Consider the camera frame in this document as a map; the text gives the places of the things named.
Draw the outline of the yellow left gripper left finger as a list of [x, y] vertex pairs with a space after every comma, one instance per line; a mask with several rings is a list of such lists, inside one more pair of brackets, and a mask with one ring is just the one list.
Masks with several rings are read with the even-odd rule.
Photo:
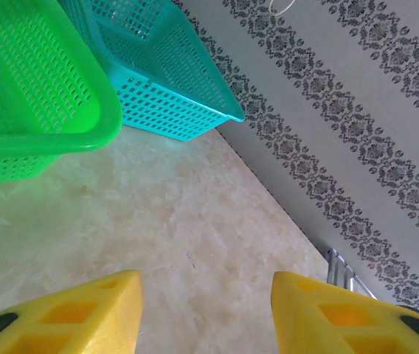
[[0, 354], [135, 354], [142, 282], [135, 270], [0, 311]]

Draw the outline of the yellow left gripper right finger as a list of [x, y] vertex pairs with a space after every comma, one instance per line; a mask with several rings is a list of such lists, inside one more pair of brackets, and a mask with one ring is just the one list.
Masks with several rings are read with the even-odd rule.
[[277, 271], [271, 312], [279, 354], [419, 354], [419, 312]]

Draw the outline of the green plastic basket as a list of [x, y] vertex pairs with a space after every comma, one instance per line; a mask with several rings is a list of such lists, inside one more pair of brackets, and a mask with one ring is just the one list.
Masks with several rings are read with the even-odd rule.
[[107, 145], [117, 94], [58, 0], [0, 0], [0, 183]]

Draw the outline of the teal plastic basket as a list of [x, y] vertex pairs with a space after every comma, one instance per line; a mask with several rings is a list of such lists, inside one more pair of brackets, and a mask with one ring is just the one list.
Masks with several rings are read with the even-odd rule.
[[133, 128], [190, 141], [245, 114], [172, 0], [58, 0]]

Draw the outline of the aluminium side rail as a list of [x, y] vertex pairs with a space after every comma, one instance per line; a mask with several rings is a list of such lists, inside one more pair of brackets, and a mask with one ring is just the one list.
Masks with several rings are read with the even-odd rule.
[[377, 299], [337, 250], [329, 249], [326, 252], [325, 259], [328, 262], [326, 283]]

